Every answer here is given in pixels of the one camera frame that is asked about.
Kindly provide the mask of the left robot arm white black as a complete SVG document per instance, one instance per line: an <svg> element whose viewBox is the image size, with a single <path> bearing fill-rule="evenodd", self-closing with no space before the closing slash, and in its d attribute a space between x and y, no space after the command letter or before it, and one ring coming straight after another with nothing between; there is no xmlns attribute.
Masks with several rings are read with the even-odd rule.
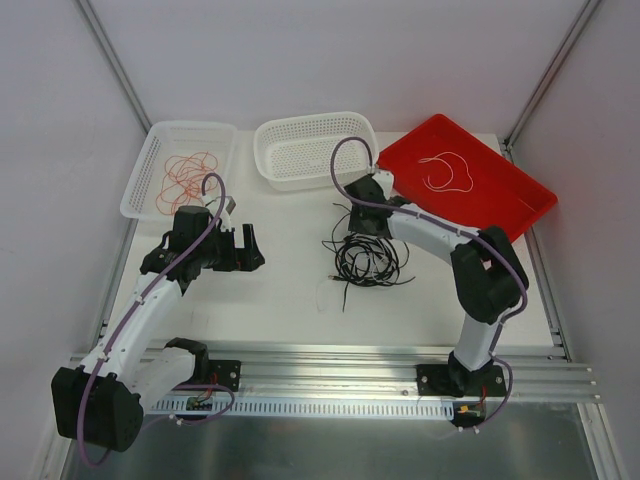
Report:
<svg viewBox="0 0 640 480"><path fill-rule="evenodd" d="M207 346L176 337L158 358L140 361L155 330L176 309L205 270L253 272L264 265L252 224L235 231L205 207L186 206L171 230L142 260L124 309L105 336L75 368L61 367L51 381L60 436L124 452L138 436L150 408L174 388L199 389L215 376Z"/></svg>

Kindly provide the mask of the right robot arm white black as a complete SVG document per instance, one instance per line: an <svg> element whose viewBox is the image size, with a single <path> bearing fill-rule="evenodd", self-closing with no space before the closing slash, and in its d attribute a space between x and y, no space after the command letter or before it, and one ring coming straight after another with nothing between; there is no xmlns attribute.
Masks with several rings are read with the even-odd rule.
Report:
<svg viewBox="0 0 640 480"><path fill-rule="evenodd" d="M402 197L388 198L372 175L339 191L352 204L350 230L411 244L450 265L465 318L446 366L427 375L427 388L452 397L477 395L491 380L501 325L527 303L529 281L504 230L461 226Z"/></svg>

